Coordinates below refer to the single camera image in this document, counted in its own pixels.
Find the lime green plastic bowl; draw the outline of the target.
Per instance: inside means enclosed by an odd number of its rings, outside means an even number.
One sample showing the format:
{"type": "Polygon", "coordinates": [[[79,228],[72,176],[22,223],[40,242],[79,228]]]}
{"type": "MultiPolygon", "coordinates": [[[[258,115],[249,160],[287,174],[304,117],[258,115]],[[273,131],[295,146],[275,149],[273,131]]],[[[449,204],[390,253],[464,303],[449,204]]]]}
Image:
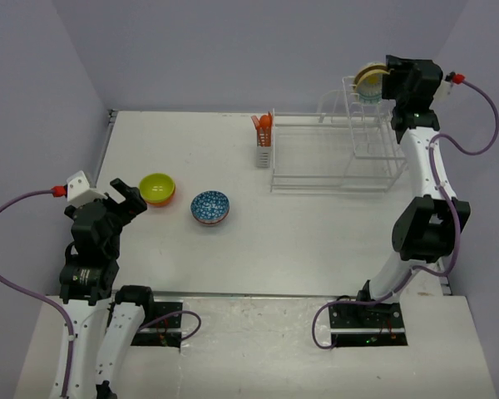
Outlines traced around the lime green plastic bowl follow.
{"type": "Polygon", "coordinates": [[[175,181],[163,173],[147,175],[139,184],[141,196],[147,200],[164,200],[173,189],[175,189],[175,181]]]}

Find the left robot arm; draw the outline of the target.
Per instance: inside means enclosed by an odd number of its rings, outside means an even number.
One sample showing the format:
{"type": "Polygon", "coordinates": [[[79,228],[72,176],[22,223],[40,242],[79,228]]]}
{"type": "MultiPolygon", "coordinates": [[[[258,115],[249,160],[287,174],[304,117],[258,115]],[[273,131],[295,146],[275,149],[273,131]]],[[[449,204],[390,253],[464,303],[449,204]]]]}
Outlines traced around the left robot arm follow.
{"type": "Polygon", "coordinates": [[[123,228],[147,209],[136,187],[114,179],[123,196],[116,202],[77,175],[67,181],[66,216],[72,242],[59,275],[59,305],[66,313],[52,398],[94,398],[98,390],[96,360],[119,271],[123,228]]]}

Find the white red patterned bowl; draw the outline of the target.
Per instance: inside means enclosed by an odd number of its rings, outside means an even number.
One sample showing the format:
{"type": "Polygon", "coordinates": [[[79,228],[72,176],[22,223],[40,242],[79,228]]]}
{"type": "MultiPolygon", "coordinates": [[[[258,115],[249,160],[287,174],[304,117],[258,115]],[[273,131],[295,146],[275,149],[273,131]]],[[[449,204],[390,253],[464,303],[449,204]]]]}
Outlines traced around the white red patterned bowl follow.
{"type": "Polygon", "coordinates": [[[201,219],[218,219],[230,212],[228,197],[216,190],[208,190],[198,194],[190,204],[192,216],[201,219]]]}

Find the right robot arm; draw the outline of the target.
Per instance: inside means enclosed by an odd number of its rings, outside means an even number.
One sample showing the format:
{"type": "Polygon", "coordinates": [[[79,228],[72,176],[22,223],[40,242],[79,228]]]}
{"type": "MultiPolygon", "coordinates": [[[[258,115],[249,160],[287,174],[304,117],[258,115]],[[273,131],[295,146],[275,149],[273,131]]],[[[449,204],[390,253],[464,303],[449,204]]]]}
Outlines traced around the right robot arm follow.
{"type": "Polygon", "coordinates": [[[398,303],[417,273],[436,275],[433,264],[457,257],[471,214],[448,182],[441,157],[441,128],[431,105],[442,79],[442,69],[431,60],[386,57],[382,97],[395,102],[391,127],[408,163],[413,197],[393,226],[388,261],[357,294],[354,316],[365,327],[383,318],[382,303],[398,303]]]}

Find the tan yellow rimmed bowl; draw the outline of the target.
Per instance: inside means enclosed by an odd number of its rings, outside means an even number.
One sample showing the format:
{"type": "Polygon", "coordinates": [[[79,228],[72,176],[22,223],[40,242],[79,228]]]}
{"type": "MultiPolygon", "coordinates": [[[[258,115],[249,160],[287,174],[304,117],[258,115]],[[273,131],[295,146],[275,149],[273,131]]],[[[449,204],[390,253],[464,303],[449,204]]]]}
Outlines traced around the tan yellow rimmed bowl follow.
{"type": "Polygon", "coordinates": [[[362,104],[378,104],[382,100],[383,77],[388,74],[383,64],[364,66],[353,79],[353,89],[362,104]]]}

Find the orange plastic bowl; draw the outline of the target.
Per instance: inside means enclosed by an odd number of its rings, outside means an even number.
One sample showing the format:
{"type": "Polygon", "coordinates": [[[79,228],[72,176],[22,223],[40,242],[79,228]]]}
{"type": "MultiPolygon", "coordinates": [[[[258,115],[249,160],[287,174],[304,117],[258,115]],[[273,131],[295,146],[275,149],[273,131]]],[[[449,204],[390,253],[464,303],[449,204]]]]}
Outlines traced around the orange plastic bowl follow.
{"type": "Polygon", "coordinates": [[[145,199],[145,202],[153,207],[164,207],[167,206],[174,198],[175,196],[176,189],[173,189],[172,192],[168,197],[166,197],[164,200],[148,200],[145,199]]]}

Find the orange patterned ceramic bowl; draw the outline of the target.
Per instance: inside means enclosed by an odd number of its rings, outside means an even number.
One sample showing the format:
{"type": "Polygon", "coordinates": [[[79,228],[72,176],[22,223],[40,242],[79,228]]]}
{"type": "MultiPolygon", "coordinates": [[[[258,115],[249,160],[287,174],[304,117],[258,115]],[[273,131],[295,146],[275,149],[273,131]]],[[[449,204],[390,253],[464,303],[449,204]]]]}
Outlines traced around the orange patterned ceramic bowl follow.
{"type": "Polygon", "coordinates": [[[224,214],[223,216],[219,217],[218,219],[201,219],[201,218],[197,218],[194,216],[194,219],[200,225],[212,227],[212,226],[216,226],[216,225],[222,223],[227,218],[227,216],[228,216],[227,214],[224,214]]]}

